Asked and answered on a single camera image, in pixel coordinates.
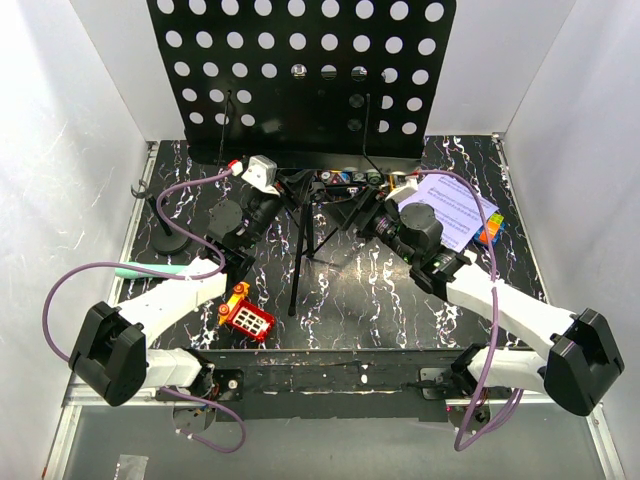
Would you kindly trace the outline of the black music stand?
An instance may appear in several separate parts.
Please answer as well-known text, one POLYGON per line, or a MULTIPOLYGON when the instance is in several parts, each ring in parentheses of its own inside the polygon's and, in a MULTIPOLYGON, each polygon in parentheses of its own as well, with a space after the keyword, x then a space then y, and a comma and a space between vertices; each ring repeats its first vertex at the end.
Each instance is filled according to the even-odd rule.
POLYGON ((151 1, 190 158, 414 170, 452 1, 151 1))

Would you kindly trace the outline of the sheet music page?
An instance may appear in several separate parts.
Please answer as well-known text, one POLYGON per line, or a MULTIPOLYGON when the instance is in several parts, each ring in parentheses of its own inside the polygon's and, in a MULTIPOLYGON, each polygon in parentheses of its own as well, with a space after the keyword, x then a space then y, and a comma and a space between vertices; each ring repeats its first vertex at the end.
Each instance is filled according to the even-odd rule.
POLYGON ((451 176, 427 175, 418 185, 417 192, 406 201, 406 204, 410 203, 432 207, 443 226, 442 244, 457 252, 464 250, 483 226, 471 191, 451 176))

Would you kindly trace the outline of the black microphone desk stand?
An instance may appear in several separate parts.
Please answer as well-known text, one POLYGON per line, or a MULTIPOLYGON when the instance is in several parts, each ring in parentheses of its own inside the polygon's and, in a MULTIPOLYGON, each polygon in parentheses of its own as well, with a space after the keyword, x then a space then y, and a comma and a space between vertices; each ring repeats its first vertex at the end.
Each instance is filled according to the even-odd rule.
POLYGON ((177 232, 161 218, 156 197, 150 192, 148 183, 140 179, 137 187, 131 187, 131 194, 134 198, 145 201, 157 221, 157 225, 151 228, 150 233, 151 246, 154 251, 159 255, 169 256, 186 250, 191 239, 177 232))

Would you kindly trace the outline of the mint green toy microphone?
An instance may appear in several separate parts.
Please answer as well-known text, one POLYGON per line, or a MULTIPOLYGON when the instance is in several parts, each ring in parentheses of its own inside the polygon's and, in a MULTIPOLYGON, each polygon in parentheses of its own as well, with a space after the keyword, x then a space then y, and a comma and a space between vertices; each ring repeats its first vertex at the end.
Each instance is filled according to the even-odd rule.
POLYGON ((115 276, 125 280, 135 280, 140 278, 168 279, 172 276, 180 275, 185 268, 185 265, 126 262, 121 263, 115 269, 115 276))

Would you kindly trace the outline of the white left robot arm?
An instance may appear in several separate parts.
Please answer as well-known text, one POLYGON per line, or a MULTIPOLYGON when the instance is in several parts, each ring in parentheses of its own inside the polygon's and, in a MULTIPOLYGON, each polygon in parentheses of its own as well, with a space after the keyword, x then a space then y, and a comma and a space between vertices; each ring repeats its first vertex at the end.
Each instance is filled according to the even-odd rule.
POLYGON ((224 200, 211 215, 205 252, 177 274, 162 272, 162 283, 116 306, 89 309, 66 362, 109 405, 120 406, 143 388, 175 387, 193 400, 210 399, 214 366, 189 350, 158 350, 152 343, 190 311, 227 293, 245 291, 254 259, 246 255, 278 212, 300 203, 312 173, 293 176, 249 168, 246 206, 224 200))

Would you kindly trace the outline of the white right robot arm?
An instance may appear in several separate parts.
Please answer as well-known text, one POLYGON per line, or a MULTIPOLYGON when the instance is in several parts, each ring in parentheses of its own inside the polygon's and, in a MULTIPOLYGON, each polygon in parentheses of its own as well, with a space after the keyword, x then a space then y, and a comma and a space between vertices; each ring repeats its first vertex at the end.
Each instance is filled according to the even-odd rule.
POLYGON ((460 395, 475 397, 486 387, 531 390, 587 416, 623 373, 621 353, 601 313, 590 308, 573 313, 491 280, 471 256, 442 244, 443 226, 432 207, 399 207, 367 188, 327 211, 341 229, 354 227, 359 237, 377 238, 401 257, 425 293, 496 318, 500 328, 525 342, 525 351, 467 348, 450 367, 460 395))

